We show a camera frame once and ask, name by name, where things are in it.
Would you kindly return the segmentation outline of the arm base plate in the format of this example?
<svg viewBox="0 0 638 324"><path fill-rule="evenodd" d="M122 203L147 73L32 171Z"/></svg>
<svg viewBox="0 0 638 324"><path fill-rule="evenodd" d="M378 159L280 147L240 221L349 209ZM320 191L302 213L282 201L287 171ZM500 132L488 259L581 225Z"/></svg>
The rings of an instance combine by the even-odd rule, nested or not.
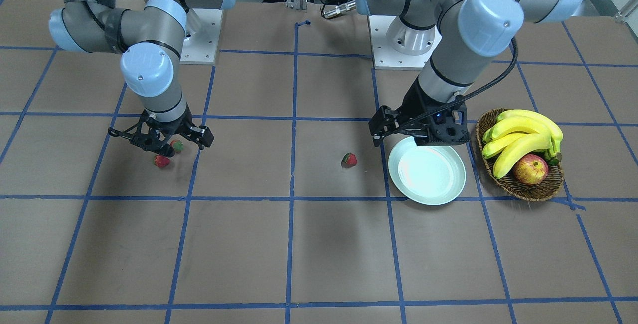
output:
<svg viewBox="0 0 638 324"><path fill-rule="evenodd" d="M412 29L397 16L368 21L376 69L421 70L442 39L437 28Z"/></svg>
<svg viewBox="0 0 638 324"><path fill-rule="evenodd" d="M215 64L223 15L222 10L200 8L187 13L182 64Z"/></svg>

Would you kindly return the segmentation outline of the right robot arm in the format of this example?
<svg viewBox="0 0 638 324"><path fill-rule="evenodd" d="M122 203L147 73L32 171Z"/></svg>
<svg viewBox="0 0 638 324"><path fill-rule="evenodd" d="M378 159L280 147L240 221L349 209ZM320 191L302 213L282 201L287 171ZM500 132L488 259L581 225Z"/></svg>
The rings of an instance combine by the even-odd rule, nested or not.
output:
<svg viewBox="0 0 638 324"><path fill-rule="evenodd" d="M107 132L144 151L170 158L170 140L180 135L209 147L214 135L193 122L178 81L184 42L193 29L194 10L226 10L236 0L145 0L142 10L116 7L116 0L64 0L64 8L51 13L50 35L60 48L80 53L120 55L125 83L144 110L136 124Z"/></svg>

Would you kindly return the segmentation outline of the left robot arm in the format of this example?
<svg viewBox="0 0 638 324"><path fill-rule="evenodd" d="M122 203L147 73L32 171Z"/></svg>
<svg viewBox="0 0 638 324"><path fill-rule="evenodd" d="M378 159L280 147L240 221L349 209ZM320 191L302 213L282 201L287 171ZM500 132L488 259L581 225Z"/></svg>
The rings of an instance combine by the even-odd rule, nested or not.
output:
<svg viewBox="0 0 638 324"><path fill-rule="evenodd" d="M465 101L501 81L516 65L474 92L470 86L511 45L524 22L561 22L583 0L355 0L362 15L396 15L410 29L442 37L399 108L381 106L369 121L375 146L401 133L419 146L469 141Z"/></svg>

